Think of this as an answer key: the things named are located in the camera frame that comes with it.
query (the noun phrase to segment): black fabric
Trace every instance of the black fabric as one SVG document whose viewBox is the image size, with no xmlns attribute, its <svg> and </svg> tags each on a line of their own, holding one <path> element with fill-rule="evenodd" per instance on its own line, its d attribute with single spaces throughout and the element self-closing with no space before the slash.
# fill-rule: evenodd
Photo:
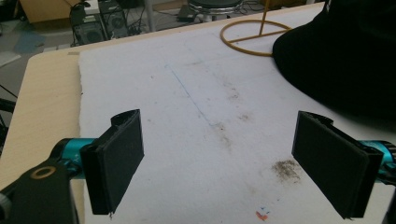
<svg viewBox="0 0 396 224">
<path fill-rule="evenodd" d="M 396 1 L 332 0 L 273 46 L 280 73 L 325 105 L 396 119 Z"/>
<path fill-rule="evenodd" d="M 189 0 L 189 3 L 197 7 L 224 8 L 236 7 L 242 3 L 242 0 Z"/>
</svg>

